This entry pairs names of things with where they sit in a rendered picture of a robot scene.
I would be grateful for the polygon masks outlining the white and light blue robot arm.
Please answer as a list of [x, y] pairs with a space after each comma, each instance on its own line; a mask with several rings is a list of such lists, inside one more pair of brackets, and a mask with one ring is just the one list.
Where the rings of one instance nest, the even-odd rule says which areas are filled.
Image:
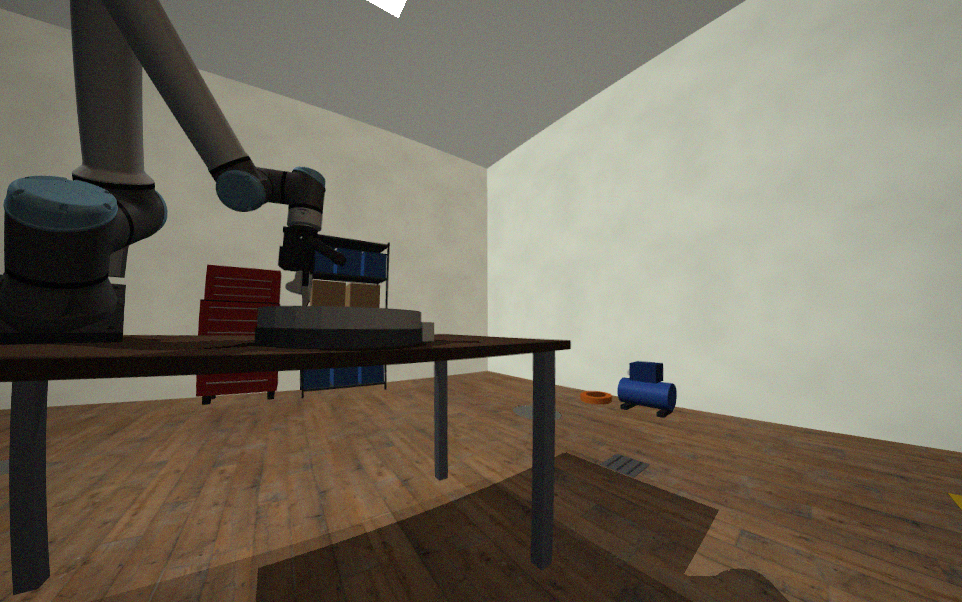
[[109, 317], [111, 254], [164, 226], [166, 203], [144, 171], [142, 66], [225, 206], [286, 204], [288, 227], [321, 231], [323, 175], [255, 167], [159, 0], [70, 0], [70, 18], [82, 165], [73, 180], [27, 176], [8, 186], [1, 319], [55, 329]]

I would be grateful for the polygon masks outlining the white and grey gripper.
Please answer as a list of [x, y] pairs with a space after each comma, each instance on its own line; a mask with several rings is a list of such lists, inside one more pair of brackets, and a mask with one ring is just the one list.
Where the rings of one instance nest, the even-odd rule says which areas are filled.
[[[311, 297], [316, 252], [314, 248], [306, 244], [306, 240], [310, 235], [316, 237], [318, 230], [310, 226], [293, 225], [291, 227], [283, 227], [283, 232], [283, 246], [279, 248], [278, 266], [283, 270], [296, 272], [295, 279], [287, 282], [285, 288], [288, 291], [302, 295], [302, 306], [308, 306]], [[302, 235], [304, 237], [302, 237]], [[288, 246], [288, 248], [285, 246]], [[302, 264], [303, 270], [302, 268], [297, 268], [302, 267]]]

